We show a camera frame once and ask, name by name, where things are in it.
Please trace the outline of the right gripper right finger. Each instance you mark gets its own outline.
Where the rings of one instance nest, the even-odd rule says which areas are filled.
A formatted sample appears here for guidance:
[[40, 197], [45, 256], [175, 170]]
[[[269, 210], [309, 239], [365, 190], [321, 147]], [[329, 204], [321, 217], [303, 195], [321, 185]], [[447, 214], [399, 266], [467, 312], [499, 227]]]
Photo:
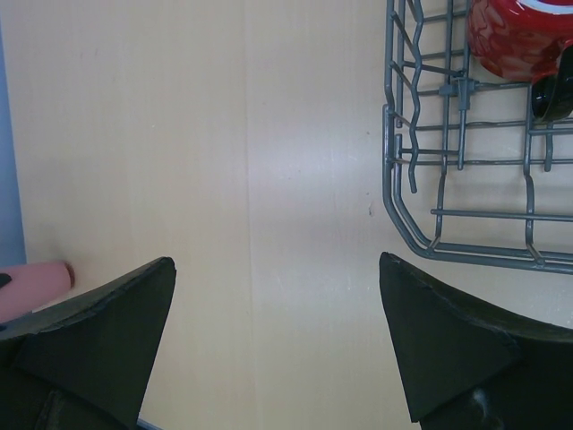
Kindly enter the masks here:
[[512, 313], [394, 254], [381, 302], [422, 429], [570, 429], [572, 331]]

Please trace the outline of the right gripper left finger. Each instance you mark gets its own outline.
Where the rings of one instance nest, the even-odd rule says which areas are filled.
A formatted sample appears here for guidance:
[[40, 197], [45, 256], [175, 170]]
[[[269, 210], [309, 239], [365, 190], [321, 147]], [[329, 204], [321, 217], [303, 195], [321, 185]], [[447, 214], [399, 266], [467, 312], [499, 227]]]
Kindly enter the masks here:
[[175, 291], [160, 257], [1, 320], [3, 429], [136, 429]]

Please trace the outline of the pink cup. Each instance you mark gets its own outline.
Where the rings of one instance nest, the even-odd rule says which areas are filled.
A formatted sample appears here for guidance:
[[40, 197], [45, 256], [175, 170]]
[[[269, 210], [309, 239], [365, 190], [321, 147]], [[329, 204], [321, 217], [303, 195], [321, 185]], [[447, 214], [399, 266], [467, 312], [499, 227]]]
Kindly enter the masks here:
[[75, 274], [67, 262], [39, 262], [1, 269], [1, 323], [56, 300], [73, 288]]

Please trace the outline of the red mug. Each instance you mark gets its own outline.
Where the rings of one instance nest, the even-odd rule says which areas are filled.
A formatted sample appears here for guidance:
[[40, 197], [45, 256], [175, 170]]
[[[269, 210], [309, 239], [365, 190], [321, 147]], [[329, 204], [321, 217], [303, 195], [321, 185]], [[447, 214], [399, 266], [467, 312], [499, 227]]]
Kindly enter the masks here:
[[572, 114], [570, 1], [472, 1], [466, 36], [486, 70], [532, 84], [536, 120], [547, 123]]

